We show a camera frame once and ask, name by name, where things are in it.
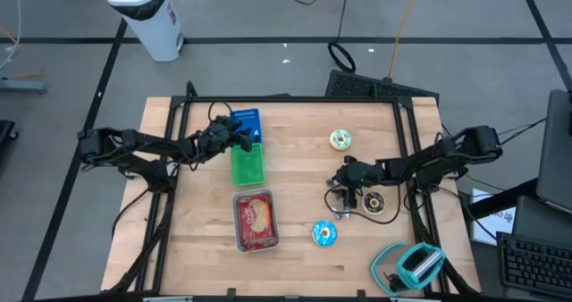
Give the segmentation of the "dark grey flat device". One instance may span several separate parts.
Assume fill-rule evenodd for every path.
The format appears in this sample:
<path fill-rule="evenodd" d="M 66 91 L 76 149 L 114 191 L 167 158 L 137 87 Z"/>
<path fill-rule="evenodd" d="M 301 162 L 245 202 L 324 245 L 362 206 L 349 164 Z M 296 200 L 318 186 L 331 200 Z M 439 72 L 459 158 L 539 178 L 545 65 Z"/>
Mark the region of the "dark grey flat device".
<path fill-rule="evenodd" d="M 512 233 L 572 247 L 572 214 L 530 197 L 520 197 L 517 200 Z"/>

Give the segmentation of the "blue frosted toy donut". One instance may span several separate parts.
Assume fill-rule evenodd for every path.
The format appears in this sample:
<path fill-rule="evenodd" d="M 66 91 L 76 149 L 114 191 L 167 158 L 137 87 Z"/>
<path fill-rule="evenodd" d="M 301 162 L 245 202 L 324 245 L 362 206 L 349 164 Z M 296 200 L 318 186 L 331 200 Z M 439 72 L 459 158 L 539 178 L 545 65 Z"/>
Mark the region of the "blue frosted toy donut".
<path fill-rule="evenodd" d="M 322 220 L 312 227 L 312 239 L 319 247 L 331 247 L 338 238 L 338 231 L 333 222 Z"/>

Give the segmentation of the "black slanted bar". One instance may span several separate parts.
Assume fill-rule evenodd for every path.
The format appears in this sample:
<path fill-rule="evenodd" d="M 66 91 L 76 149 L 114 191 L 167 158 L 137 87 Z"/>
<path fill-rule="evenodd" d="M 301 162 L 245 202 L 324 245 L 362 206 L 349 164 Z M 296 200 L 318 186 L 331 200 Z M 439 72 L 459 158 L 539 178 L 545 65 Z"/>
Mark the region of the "black slanted bar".
<path fill-rule="evenodd" d="M 520 197 L 531 197 L 537 199 L 536 188 L 538 179 L 526 181 L 511 189 L 492 195 L 486 199 L 479 200 L 467 207 L 467 215 L 471 221 L 479 220 L 490 214 L 515 207 Z"/>

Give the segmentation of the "large red snack packet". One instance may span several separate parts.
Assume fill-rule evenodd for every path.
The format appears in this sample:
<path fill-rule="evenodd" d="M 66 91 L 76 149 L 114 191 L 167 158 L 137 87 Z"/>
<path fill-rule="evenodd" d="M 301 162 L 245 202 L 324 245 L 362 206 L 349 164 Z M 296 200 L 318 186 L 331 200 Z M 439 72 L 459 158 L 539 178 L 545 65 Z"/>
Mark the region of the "large red snack packet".
<path fill-rule="evenodd" d="M 273 243 L 273 213 L 267 193 L 240 198 L 238 213 L 240 244 L 244 251 L 261 249 Z"/>

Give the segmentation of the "white trash bin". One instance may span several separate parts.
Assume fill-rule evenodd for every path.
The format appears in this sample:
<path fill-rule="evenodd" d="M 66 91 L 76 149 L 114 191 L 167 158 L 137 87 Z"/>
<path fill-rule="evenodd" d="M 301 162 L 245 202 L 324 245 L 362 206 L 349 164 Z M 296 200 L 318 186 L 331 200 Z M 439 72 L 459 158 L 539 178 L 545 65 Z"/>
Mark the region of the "white trash bin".
<path fill-rule="evenodd" d="M 107 0 L 127 22 L 151 58 L 171 62 L 180 55 L 184 36 L 172 0 Z"/>

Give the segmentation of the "black chair base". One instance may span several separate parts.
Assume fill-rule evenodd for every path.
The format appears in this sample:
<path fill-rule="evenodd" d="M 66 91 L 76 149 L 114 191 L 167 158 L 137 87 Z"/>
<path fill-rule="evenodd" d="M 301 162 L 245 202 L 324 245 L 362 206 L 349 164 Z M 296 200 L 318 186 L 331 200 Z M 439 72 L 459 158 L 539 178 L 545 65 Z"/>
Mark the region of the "black chair base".
<path fill-rule="evenodd" d="M 9 120 L 0 120 L 0 156 L 8 148 L 10 143 L 19 137 L 16 123 Z"/>

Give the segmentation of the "white paper sheet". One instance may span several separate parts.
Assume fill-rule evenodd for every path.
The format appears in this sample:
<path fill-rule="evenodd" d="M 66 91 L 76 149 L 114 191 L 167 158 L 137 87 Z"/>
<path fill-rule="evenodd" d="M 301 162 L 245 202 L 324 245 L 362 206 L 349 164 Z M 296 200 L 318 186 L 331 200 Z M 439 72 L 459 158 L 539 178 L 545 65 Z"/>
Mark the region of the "white paper sheet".
<path fill-rule="evenodd" d="M 497 232 L 511 233 L 513 231 L 515 217 L 516 208 L 511 207 L 497 213 L 490 214 L 476 222 L 471 222 L 470 239 L 482 244 L 495 246 L 497 241 L 491 237 L 487 231 L 492 235 L 496 235 Z"/>

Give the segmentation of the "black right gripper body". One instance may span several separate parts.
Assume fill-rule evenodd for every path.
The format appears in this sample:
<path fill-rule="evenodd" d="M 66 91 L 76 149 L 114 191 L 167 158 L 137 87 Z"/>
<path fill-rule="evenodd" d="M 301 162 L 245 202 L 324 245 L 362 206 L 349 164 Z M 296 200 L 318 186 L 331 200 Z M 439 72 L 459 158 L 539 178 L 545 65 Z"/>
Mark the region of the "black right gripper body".
<path fill-rule="evenodd" d="M 345 208 L 355 209 L 358 205 L 357 192 L 381 184 L 381 167 L 358 161 L 351 155 L 345 155 L 343 165 L 336 171 L 332 180 L 345 190 L 343 204 Z"/>

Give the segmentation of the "blue plastic bin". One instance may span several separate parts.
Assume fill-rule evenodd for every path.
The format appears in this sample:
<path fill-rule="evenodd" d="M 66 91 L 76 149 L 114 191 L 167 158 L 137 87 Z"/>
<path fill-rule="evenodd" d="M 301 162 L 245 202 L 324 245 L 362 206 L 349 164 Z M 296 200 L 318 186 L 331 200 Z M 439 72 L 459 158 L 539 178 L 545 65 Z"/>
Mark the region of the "blue plastic bin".
<path fill-rule="evenodd" d="M 239 131 L 248 131 L 249 137 L 253 144 L 263 143 L 263 131 L 260 119 L 260 113 L 257 108 L 242 109 L 231 111 L 231 118 L 235 123 L 239 123 Z M 258 130 L 260 133 L 260 140 L 258 142 L 254 141 L 254 132 Z"/>

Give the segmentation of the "grey blue stand foot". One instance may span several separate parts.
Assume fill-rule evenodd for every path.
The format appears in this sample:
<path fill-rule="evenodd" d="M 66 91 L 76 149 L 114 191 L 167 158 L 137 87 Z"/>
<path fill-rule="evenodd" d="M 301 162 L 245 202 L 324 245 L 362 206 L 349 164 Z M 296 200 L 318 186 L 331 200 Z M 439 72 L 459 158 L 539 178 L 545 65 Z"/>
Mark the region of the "grey blue stand foot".
<path fill-rule="evenodd" d="M 0 80 L 0 92 L 38 93 L 45 94 L 46 86 L 42 81 L 35 80 Z"/>

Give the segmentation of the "black perforated panel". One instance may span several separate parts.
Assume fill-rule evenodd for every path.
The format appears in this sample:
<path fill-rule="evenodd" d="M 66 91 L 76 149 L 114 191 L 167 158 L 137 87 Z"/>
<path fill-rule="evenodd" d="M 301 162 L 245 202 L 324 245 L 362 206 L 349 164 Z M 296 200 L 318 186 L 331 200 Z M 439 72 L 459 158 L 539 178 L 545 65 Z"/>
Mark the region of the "black perforated panel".
<path fill-rule="evenodd" d="M 331 70 L 324 95 L 433 97 L 436 102 L 440 98 L 438 93 L 393 83 L 387 78 L 377 80 L 337 70 Z"/>

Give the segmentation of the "teal frame metal roller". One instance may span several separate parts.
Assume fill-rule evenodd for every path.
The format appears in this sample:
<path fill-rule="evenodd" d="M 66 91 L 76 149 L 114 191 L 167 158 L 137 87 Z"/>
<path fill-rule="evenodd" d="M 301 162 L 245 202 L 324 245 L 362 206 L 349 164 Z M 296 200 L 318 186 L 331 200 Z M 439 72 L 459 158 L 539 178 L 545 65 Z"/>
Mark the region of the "teal frame metal roller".
<path fill-rule="evenodd" d="M 408 248 L 399 259 L 397 275 L 407 289 L 422 289 L 441 271 L 445 258 L 440 248 L 418 243 Z"/>

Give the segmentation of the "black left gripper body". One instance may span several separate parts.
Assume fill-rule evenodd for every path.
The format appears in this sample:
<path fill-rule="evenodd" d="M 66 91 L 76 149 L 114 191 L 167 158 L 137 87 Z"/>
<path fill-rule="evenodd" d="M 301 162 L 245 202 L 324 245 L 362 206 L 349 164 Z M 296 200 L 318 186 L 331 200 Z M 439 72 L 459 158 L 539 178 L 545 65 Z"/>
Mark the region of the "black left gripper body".
<path fill-rule="evenodd" d="M 226 148 L 239 146 L 243 151 L 252 151 L 251 128 L 241 129 L 242 122 L 231 117 L 217 115 L 198 138 L 198 149 L 204 155 L 217 155 Z"/>

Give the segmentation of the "white frosted toy donut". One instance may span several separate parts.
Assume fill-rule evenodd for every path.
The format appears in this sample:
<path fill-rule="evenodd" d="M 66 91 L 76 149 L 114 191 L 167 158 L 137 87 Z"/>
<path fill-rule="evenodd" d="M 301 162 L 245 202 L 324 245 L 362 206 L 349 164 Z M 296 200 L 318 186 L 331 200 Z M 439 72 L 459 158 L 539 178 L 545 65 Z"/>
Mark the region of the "white frosted toy donut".
<path fill-rule="evenodd" d="M 346 130 L 334 130 L 329 137 L 330 146 L 338 151 L 345 151 L 352 145 L 351 134 Z"/>

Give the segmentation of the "teal oval mesh sieve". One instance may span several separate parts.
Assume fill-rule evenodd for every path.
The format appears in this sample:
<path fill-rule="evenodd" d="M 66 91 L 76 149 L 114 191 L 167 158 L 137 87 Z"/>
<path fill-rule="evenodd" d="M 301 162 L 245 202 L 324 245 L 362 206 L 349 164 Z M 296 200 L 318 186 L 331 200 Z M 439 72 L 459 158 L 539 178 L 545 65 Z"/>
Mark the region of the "teal oval mesh sieve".
<path fill-rule="evenodd" d="M 396 242 L 384 248 L 373 260 L 370 273 L 377 286 L 389 296 L 397 296 L 408 290 L 400 277 L 400 260 L 409 251 L 410 245 Z"/>

